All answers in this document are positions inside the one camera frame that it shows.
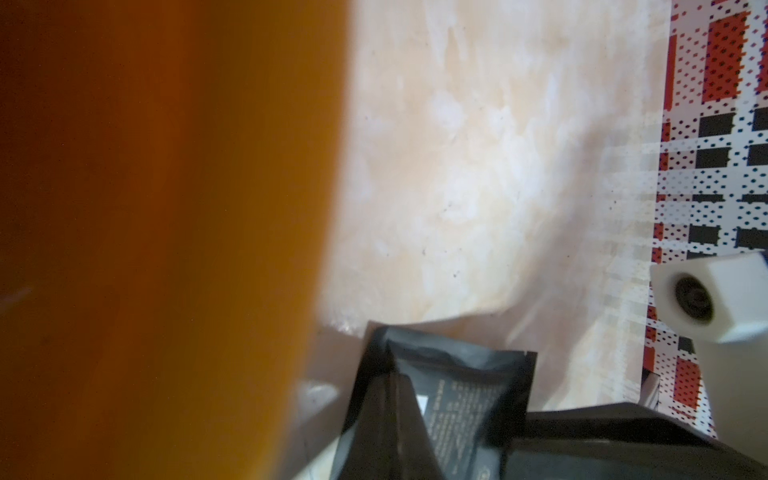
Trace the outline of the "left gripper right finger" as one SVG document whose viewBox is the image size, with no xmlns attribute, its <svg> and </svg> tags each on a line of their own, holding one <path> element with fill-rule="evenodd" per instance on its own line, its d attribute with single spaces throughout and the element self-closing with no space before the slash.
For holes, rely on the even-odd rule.
<svg viewBox="0 0 768 480">
<path fill-rule="evenodd" d="M 503 479 L 765 479 L 767 466 L 681 421 L 618 403 L 527 415 Z"/>
</svg>

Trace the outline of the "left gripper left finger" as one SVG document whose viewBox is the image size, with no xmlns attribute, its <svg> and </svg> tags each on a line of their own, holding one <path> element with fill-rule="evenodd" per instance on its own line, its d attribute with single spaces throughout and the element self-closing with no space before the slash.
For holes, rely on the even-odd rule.
<svg viewBox="0 0 768 480">
<path fill-rule="evenodd" d="M 441 479 L 410 378 L 388 373 L 368 385 L 340 479 Z"/>
</svg>

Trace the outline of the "black tea bag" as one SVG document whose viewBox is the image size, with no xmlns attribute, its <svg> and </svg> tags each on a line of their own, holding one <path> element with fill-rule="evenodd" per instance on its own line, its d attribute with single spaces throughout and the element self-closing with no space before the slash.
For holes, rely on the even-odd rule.
<svg viewBox="0 0 768 480">
<path fill-rule="evenodd" d="M 331 478 L 345 462 L 369 383 L 380 375 L 410 378 L 441 479 L 498 479 L 502 452 L 520 435 L 536 355 L 491 350 L 397 326 L 371 330 L 334 456 Z"/>
</svg>

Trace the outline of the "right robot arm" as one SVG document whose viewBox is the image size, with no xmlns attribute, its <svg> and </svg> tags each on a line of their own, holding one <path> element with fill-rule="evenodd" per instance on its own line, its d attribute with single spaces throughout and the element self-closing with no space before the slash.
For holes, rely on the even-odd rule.
<svg viewBox="0 0 768 480">
<path fill-rule="evenodd" d="M 767 254 L 654 264 L 658 318 L 692 340 L 719 440 L 767 461 Z"/>
</svg>

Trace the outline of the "yellow plastic storage box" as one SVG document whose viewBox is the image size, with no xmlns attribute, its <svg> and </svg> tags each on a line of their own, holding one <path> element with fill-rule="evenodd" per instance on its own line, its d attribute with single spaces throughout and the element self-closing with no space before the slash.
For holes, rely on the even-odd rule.
<svg viewBox="0 0 768 480">
<path fill-rule="evenodd" d="M 1 5 L 1 475 L 269 479 L 340 154 L 346 1 Z"/>
</svg>

